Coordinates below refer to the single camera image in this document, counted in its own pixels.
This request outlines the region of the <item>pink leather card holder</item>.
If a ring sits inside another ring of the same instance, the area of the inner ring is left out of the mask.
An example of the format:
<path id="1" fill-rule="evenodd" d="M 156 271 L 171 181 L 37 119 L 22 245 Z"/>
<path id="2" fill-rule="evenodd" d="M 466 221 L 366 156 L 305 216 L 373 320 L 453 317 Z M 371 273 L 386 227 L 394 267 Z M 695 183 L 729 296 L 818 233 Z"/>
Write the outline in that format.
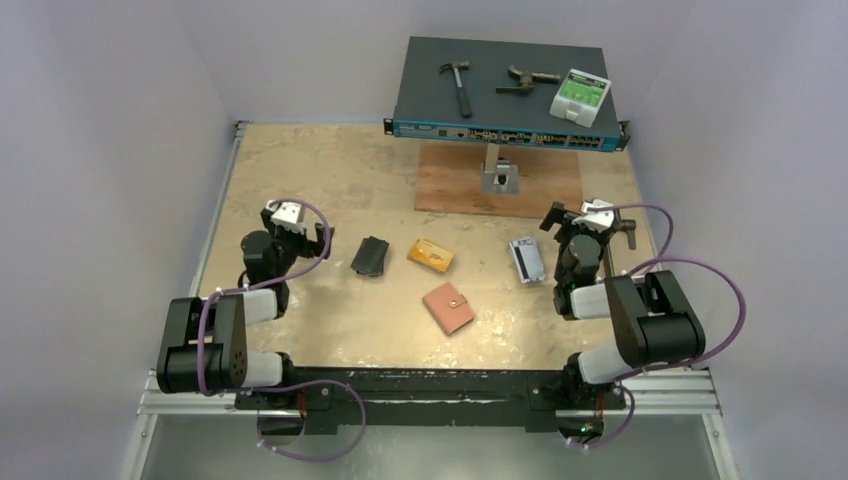
<path id="1" fill-rule="evenodd" d="M 475 318 L 473 309 L 466 297 L 450 282 L 446 282 L 425 294 L 422 301 L 447 336 L 458 332 Z"/>

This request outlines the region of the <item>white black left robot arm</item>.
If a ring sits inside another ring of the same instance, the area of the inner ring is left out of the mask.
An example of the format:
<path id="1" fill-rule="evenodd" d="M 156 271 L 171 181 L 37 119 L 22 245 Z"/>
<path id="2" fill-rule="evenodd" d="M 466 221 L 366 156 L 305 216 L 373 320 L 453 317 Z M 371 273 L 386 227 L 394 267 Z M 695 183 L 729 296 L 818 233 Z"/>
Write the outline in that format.
<path id="1" fill-rule="evenodd" d="M 260 217 L 262 229 L 240 243 L 237 287 L 170 302 L 155 369 L 162 392 L 259 390 L 275 409 L 297 399 L 289 356 L 250 350 L 247 328 L 285 315 L 289 281 L 329 257 L 334 229 L 317 207 L 294 199 L 268 202 Z"/>

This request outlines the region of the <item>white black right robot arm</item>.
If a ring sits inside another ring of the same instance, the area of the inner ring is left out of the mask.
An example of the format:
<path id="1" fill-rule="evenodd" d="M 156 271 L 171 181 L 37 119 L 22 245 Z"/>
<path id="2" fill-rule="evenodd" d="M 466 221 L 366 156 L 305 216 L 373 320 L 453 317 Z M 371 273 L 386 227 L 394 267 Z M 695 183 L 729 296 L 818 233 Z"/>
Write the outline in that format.
<path id="1" fill-rule="evenodd" d="M 696 358 L 705 350 L 703 328 L 669 271 L 599 278 L 607 265 L 610 240 L 618 233 L 636 244 L 636 223 L 622 218 L 620 208 L 602 200 L 586 201 L 580 211 L 555 202 L 540 227 L 559 229 L 554 239 L 553 304 L 566 320 L 607 318 L 612 337 L 603 345 L 572 355 L 561 381 L 564 399 L 584 407 L 596 399 L 601 385 L 622 380 L 644 367 Z"/>

